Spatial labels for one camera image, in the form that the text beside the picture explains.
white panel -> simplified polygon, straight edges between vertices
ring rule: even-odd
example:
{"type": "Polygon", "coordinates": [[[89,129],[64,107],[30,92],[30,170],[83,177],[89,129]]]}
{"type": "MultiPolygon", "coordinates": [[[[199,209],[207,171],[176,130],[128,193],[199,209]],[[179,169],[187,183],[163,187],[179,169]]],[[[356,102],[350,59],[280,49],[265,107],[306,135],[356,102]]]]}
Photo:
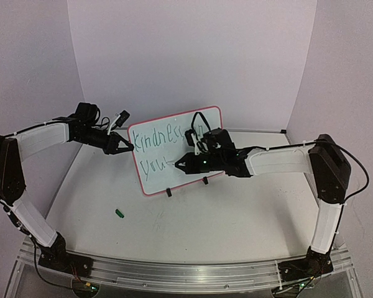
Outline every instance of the white panel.
{"type": "Polygon", "coordinates": [[[312,174],[308,151],[313,145],[269,151],[251,152],[246,165],[251,175],[268,173],[307,173],[312,174]]]}
{"type": "Polygon", "coordinates": [[[311,249],[325,254],[329,251],[340,218],[342,205],[319,201],[318,220],[311,243],[311,249]]]}
{"type": "Polygon", "coordinates": [[[26,191],[15,201],[14,206],[10,207],[10,209],[41,245],[45,247],[52,246],[57,237],[57,233],[30,202],[29,195],[26,191]]]}
{"type": "Polygon", "coordinates": [[[21,161],[51,146],[63,144],[69,140],[69,126],[64,123],[50,124],[28,130],[14,137],[18,139],[21,161]]]}
{"type": "Polygon", "coordinates": [[[68,0],[87,102],[135,121],[216,105],[228,128],[285,129],[316,0],[68,0]]]}
{"type": "MultiPolygon", "coordinates": [[[[221,111],[217,107],[199,111],[207,119],[211,129],[222,127],[221,111]]],[[[191,129],[195,112],[197,111],[171,115],[129,127],[129,140],[134,144],[132,154],[145,195],[162,192],[167,188],[173,189],[218,173],[186,175],[173,165],[186,152],[194,150],[188,146],[185,132],[191,129]]],[[[194,128],[199,137],[208,131],[200,116],[196,117],[194,128]]]]}
{"type": "MultiPolygon", "coordinates": [[[[280,133],[231,132],[238,147],[287,143],[280,133]]],[[[174,263],[304,255],[318,206],[302,173],[226,175],[145,197],[131,153],[83,145],[47,217],[70,250],[174,263]],[[124,218],[115,214],[119,209],[124,218]]]]}

black joint housing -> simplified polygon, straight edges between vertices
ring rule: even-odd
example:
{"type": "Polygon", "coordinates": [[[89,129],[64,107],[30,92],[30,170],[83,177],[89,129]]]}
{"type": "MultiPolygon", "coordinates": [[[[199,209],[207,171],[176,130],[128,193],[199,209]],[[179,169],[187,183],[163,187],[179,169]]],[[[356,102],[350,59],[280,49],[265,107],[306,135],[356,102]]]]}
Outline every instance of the black joint housing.
{"type": "Polygon", "coordinates": [[[79,122],[88,125],[97,123],[98,106],[96,104],[89,104],[87,102],[80,102],[76,108],[76,112],[69,116],[69,118],[77,119],[79,122]]]}
{"type": "Polygon", "coordinates": [[[318,198],[329,204],[343,204],[351,175],[351,165],[333,139],[320,135],[308,152],[312,164],[318,198]]]}
{"type": "Polygon", "coordinates": [[[186,142],[188,143],[189,146],[193,147],[195,144],[193,143],[193,137],[192,134],[195,133],[192,129],[189,129],[185,132],[185,138],[186,142]]]}
{"type": "Polygon", "coordinates": [[[41,245],[39,247],[42,252],[39,258],[40,266],[68,274],[74,274],[73,269],[75,269],[81,278],[90,275],[93,259],[68,253],[66,241],[61,234],[57,233],[57,238],[51,247],[41,245]]]}
{"type": "Polygon", "coordinates": [[[25,188],[18,141],[0,135],[0,199],[12,206],[25,188]]]}
{"type": "Polygon", "coordinates": [[[330,273],[333,271],[330,250],[326,254],[321,254],[309,247],[305,258],[281,262],[278,269],[282,280],[286,282],[330,273]]]}

white backdrop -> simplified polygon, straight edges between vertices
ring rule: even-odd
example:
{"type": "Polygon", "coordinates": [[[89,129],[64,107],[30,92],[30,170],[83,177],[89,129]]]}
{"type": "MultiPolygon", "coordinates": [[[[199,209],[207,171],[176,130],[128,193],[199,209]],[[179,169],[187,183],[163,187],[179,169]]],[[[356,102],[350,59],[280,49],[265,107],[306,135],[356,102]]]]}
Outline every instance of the white backdrop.
{"type": "MultiPolygon", "coordinates": [[[[0,134],[70,115],[81,101],[67,1],[0,0],[0,134]]],[[[31,201],[43,214],[79,146],[55,146],[22,164],[31,201]]],[[[0,205],[0,297],[23,239],[0,205]]]]}
{"type": "Polygon", "coordinates": [[[316,0],[68,0],[86,102],[130,123],[218,105],[227,128],[285,129],[316,0]]]}
{"type": "MultiPolygon", "coordinates": [[[[294,142],[328,133],[363,163],[369,188],[348,201],[340,231],[364,297],[373,297],[373,1],[318,3],[310,53],[288,135],[294,142]]],[[[349,192],[365,177],[351,161],[349,192]]]]}

